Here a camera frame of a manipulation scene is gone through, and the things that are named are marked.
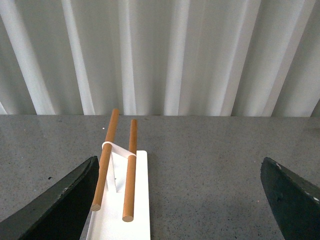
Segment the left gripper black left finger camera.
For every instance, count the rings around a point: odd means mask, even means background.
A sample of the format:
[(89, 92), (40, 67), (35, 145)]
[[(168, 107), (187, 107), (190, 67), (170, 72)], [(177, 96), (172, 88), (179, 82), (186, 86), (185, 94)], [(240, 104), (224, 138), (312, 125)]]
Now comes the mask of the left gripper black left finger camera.
[(0, 223), (2, 240), (78, 240), (99, 176), (92, 156), (25, 207)]

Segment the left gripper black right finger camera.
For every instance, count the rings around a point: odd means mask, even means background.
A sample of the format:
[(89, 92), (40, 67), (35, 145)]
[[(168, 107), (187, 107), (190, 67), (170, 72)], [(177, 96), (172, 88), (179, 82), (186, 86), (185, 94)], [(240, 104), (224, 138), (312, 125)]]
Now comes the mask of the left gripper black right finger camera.
[(260, 179), (284, 239), (318, 240), (320, 188), (269, 157), (262, 162)]

